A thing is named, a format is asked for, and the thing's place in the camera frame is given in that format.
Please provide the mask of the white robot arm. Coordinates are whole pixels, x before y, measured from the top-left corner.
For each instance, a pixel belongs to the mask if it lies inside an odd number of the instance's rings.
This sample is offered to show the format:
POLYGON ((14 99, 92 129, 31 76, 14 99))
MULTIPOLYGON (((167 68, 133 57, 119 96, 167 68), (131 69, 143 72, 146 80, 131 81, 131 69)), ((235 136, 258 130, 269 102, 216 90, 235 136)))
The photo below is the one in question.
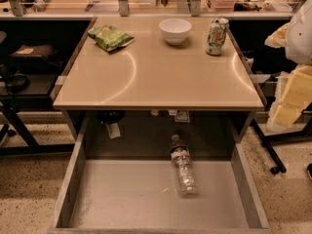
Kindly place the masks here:
POLYGON ((278 81, 269 112, 271 123, 280 129, 290 127, 312 102, 312 0, 292 16, 285 51, 296 68, 278 81))

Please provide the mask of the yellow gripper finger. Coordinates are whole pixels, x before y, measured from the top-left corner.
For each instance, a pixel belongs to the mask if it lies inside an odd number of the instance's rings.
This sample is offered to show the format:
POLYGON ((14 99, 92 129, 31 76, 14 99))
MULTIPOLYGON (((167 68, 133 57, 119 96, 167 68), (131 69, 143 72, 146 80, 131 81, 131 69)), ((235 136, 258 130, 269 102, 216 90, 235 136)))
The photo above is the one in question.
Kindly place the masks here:
POLYGON ((291 72, 281 103, 305 109, 312 102, 312 66, 299 64, 291 72))
POLYGON ((301 115, 302 109, 290 104, 276 104, 273 106, 272 120, 281 126, 291 126, 301 115))

